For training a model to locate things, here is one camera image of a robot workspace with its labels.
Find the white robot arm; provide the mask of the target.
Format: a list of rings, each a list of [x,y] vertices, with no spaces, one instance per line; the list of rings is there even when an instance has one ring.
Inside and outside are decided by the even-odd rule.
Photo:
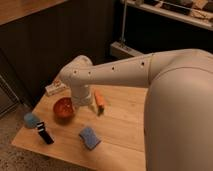
[[[143,87],[147,171],[213,171],[213,54],[154,52],[94,65],[79,55],[59,72],[77,106],[92,85]]]

